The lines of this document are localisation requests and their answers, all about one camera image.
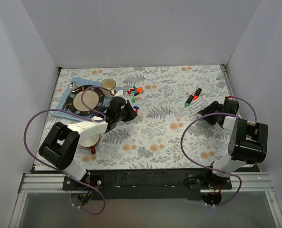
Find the teal capped white pen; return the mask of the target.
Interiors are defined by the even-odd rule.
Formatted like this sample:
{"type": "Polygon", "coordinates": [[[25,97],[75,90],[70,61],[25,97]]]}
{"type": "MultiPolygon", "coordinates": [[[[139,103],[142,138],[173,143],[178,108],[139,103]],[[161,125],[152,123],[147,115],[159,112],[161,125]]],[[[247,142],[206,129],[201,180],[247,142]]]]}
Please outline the teal capped white pen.
{"type": "Polygon", "coordinates": [[[196,108],[202,106],[203,104],[204,104],[204,101],[202,100],[202,101],[200,101],[200,102],[194,104],[194,105],[190,108],[190,110],[194,110],[194,109],[196,109],[196,108]]]}

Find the pink capped white pen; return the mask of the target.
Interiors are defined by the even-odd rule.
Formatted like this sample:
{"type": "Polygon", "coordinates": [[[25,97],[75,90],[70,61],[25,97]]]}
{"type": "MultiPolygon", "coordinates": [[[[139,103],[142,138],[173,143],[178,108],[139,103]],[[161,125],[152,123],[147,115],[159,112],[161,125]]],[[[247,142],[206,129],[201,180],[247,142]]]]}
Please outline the pink capped white pen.
{"type": "Polygon", "coordinates": [[[194,106],[194,105],[198,104],[201,101],[202,101],[202,98],[197,98],[196,101],[191,104],[191,106],[194,106]]]}

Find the orange capped black highlighter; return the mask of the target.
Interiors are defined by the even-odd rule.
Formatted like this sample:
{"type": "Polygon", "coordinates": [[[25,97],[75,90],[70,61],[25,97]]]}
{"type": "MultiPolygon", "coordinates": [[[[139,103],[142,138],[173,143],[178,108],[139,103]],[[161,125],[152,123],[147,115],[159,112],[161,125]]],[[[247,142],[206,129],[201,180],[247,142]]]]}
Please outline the orange capped black highlighter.
{"type": "Polygon", "coordinates": [[[196,99],[199,97],[201,91],[202,91],[201,88],[198,88],[198,89],[197,89],[197,91],[196,91],[195,94],[194,94],[194,100],[196,100],[196,99]]]}

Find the green capped black highlighter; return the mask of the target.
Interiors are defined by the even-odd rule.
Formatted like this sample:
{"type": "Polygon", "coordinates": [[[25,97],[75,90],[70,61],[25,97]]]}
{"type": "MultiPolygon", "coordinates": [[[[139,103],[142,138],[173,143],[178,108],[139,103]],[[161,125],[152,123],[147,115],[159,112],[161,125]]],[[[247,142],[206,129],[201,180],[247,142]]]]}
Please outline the green capped black highlighter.
{"type": "Polygon", "coordinates": [[[192,102],[193,98],[194,98],[193,95],[190,95],[190,96],[188,97],[188,99],[187,99],[186,102],[185,102],[185,107],[187,107],[187,106],[190,105],[190,103],[192,102]]]}

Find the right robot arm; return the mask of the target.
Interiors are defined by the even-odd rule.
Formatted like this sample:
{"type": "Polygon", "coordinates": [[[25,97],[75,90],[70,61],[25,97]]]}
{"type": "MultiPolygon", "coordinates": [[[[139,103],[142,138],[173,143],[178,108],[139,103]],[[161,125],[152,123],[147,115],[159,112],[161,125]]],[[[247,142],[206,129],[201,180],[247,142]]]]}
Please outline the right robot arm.
{"type": "Polygon", "coordinates": [[[266,158],[268,125],[221,114],[206,117],[204,120],[210,125],[218,124],[232,133],[228,154],[212,162],[212,170],[208,170],[204,176],[206,187],[214,189],[224,185],[229,180],[229,175],[238,168],[261,163],[266,158]]]}

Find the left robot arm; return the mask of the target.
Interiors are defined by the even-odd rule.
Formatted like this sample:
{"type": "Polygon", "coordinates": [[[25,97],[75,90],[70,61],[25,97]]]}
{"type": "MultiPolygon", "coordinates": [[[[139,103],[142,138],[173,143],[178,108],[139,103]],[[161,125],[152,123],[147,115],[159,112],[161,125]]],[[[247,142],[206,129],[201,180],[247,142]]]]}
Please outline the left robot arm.
{"type": "Polygon", "coordinates": [[[75,158],[77,146],[95,145],[100,135],[113,130],[118,122],[134,120],[137,113],[128,100],[117,96],[111,99],[105,116],[94,116],[88,121],[76,124],[57,122],[39,148],[39,155],[58,170],[74,178],[73,184],[79,190],[85,190],[90,184],[90,179],[86,175],[87,170],[75,158]]]}

